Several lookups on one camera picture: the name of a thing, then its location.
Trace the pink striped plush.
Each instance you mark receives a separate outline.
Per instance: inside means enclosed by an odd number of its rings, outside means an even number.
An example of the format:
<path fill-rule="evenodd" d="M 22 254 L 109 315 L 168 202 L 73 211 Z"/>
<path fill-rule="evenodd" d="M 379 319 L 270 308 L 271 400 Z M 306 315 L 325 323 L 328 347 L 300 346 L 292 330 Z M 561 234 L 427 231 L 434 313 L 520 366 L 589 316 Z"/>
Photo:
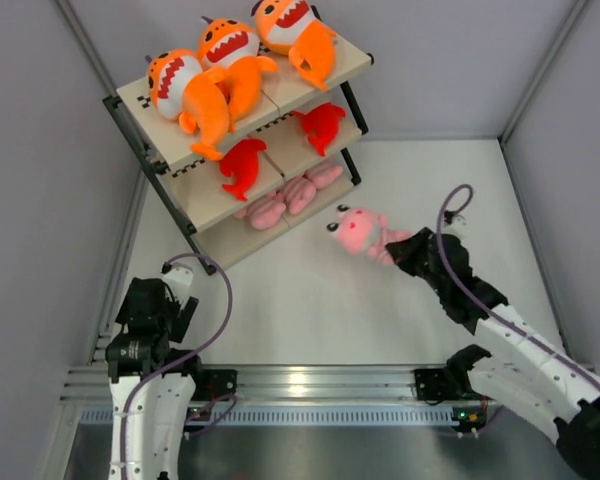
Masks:
<path fill-rule="evenodd" d="M 274 199 L 284 203 L 291 215 L 301 213 L 315 198 L 315 185 L 304 176 L 287 181 L 276 193 Z"/>
<path fill-rule="evenodd" d="M 391 265 L 394 260 L 387 244 L 408 240 L 409 230 L 393 229 L 388 217 L 363 207 L 340 204 L 336 207 L 338 219 L 326 229 L 331 237 L 348 253 L 361 255 L 381 264 Z"/>
<path fill-rule="evenodd" d="M 286 204 L 275 194 L 264 195 L 233 214 L 236 219 L 246 219 L 256 230 L 274 227 L 286 211 Z"/>
<path fill-rule="evenodd" d="M 323 190 L 332 185 L 343 173 L 340 163 L 325 160 L 304 172 L 304 177 L 311 182 L 317 190 Z"/>

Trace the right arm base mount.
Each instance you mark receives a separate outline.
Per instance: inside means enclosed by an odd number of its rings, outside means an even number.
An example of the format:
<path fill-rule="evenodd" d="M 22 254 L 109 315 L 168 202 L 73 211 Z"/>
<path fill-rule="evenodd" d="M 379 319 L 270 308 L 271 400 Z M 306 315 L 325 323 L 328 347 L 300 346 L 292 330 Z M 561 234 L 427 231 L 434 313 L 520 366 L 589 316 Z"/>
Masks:
<path fill-rule="evenodd" d="M 466 371 L 450 367 L 415 369 L 416 398 L 430 404 L 448 401 L 490 401 L 473 390 Z"/>

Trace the orange shark plush facing up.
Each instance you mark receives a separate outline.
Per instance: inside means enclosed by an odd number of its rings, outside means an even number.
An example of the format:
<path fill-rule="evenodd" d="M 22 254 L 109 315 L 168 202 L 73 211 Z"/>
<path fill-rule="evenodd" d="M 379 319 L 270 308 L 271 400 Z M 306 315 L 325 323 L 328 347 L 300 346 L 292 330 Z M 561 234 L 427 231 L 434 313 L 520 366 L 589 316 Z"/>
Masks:
<path fill-rule="evenodd" d="M 256 32 L 270 51 L 284 55 L 312 87 L 327 91 L 336 62 L 337 33 L 304 0 L 264 0 L 252 7 Z"/>

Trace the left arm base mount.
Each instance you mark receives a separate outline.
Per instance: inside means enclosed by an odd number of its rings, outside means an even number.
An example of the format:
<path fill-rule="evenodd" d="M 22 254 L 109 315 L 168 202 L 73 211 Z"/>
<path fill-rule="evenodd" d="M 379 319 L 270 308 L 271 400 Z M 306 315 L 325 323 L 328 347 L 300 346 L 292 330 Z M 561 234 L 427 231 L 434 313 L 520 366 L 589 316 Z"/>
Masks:
<path fill-rule="evenodd" d="M 210 402 L 236 392 L 238 372 L 235 369 L 211 368 L 193 374 L 194 402 Z"/>

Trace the orange shark plush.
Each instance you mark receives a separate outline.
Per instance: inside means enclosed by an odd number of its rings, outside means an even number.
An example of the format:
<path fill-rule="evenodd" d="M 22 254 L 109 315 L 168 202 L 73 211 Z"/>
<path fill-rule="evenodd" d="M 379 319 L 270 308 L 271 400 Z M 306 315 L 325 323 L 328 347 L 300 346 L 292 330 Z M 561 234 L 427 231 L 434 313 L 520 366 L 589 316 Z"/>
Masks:
<path fill-rule="evenodd" d="M 260 38 L 255 29 L 234 18 L 202 16 L 205 28 L 198 42 L 198 58 L 206 69 L 222 67 L 222 81 L 230 115 L 229 131 L 259 103 L 262 76 L 278 72 L 277 63 L 260 55 Z"/>

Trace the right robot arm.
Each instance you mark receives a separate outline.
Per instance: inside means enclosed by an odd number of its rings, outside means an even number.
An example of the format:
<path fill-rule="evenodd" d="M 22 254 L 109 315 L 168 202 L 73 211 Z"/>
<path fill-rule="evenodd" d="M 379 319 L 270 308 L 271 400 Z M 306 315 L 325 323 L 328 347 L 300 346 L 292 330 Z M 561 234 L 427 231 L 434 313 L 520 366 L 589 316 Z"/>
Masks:
<path fill-rule="evenodd" d="M 451 392 L 499 402 L 543 433 L 577 475 L 600 479 L 600 376 L 551 344 L 477 276 L 456 235 L 424 228 L 386 249 L 472 336 L 472 344 L 448 361 Z"/>

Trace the orange shark plush face down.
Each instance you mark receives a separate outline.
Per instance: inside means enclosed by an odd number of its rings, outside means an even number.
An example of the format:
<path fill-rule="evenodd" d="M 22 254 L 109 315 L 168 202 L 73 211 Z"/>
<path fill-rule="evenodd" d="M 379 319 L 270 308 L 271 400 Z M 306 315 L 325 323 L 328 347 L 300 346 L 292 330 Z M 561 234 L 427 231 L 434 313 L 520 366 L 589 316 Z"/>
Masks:
<path fill-rule="evenodd" d="M 150 101 L 162 117 L 178 123 L 180 129 L 197 140 L 193 153 L 210 161 L 223 154 L 219 144 L 229 133 L 231 115 L 220 85 L 230 77 L 224 67 L 203 67 L 197 54 L 174 49 L 147 56 L 147 83 Z"/>

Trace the large red shark plush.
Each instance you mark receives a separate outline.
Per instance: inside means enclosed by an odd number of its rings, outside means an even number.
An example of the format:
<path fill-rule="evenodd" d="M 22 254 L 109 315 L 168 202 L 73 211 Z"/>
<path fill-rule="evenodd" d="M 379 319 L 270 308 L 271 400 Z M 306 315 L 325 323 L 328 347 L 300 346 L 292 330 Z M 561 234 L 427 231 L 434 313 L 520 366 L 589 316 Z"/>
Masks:
<path fill-rule="evenodd" d="M 221 174 L 232 180 L 232 183 L 223 183 L 222 189 L 246 202 L 246 194 L 259 175 L 259 153 L 266 149 L 267 144 L 260 139 L 246 138 L 235 144 L 219 162 Z"/>

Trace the small red shark plush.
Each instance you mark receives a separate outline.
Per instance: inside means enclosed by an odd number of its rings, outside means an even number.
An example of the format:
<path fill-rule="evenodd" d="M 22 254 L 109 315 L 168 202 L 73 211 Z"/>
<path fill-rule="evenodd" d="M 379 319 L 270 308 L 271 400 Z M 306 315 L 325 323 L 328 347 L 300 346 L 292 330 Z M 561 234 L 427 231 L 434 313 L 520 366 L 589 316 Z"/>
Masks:
<path fill-rule="evenodd" d="M 345 110 L 331 102 L 318 105 L 308 113 L 294 110 L 292 114 L 300 120 L 307 141 L 321 156 L 339 133 L 340 120 L 346 117 Z"/>

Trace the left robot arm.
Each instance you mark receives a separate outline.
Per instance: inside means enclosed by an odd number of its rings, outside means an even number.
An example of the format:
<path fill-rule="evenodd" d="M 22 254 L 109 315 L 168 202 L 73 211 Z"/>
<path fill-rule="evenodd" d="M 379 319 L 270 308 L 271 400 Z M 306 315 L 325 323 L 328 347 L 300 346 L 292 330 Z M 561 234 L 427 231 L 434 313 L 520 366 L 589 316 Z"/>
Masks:
<path fill-rule="evenodd" d="M 110 479 L 177 479 L 188 402 L 206 386 L 196 357 L 174 348 L 198 300 L 192 275 L 180 268 L 131 281 L 105 350 L 113 430 Z"/>

